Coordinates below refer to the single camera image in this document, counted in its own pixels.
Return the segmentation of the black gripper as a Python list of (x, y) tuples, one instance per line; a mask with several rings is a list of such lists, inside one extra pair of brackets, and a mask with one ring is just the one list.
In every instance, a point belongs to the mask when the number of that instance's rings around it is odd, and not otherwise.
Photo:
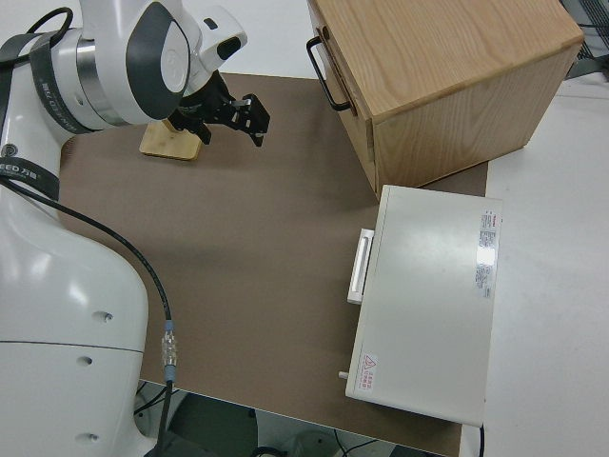
[(259, 148), (269, 122), (270, 115), (255, 94), (234, 98), (222, 77), (211, 79), (201, 89), (184, 97), (170, 115), (170, 125), (174, 129), (186, 130), (205, 145), (211, 140), (211, 131), (206, 125), (218, 124), (246, 133)]

